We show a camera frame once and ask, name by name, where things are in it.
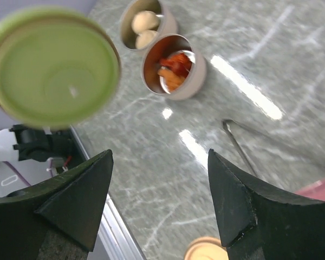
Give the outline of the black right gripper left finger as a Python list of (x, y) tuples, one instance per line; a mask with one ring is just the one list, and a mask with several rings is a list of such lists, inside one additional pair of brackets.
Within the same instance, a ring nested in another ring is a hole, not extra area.
[(0, 259), (86, 259), (94, 250), (113, 170), (106, 150), (0, 197)]

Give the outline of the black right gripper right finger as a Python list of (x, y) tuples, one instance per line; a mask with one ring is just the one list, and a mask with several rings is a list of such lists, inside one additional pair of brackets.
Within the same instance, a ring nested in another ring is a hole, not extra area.
[(268, 184), (212, 149), (208, 176), (229, 259), (325, 259), (325, 202)]

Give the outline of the steel food tongs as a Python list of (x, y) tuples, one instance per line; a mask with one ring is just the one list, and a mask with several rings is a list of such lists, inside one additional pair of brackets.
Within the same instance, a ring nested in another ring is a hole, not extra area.
[(234, 119), (223, 119), (222, 127), (250, 173), (262, 180), (293, 187), (325, 178), (325, 139), (318, 135)]

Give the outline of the green round lid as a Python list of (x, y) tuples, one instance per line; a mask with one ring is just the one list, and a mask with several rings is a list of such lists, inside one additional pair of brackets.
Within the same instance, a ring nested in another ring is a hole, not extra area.
[(0, 20), (0, 107), (25, 125), (64, 129), (93, 116), (120, 76), (111, 38), (75, 10), (36, 6)]

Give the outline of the orange fried food piece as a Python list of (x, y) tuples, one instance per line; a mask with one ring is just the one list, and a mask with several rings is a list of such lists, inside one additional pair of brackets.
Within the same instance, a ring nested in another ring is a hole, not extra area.
[(165, 83), (169, 92), (175, 91), (185, 81), (184, 77), (178, 76), (173, 71), (168, 69), (159, 69), (158, 75), (165, 79)]

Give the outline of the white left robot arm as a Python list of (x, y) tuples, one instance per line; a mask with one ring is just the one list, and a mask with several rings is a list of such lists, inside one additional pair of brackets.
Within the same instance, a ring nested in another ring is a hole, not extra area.
[(73, 141), (68, 131), (13, 125), (0, 130), (0, 197), (67, 170)]

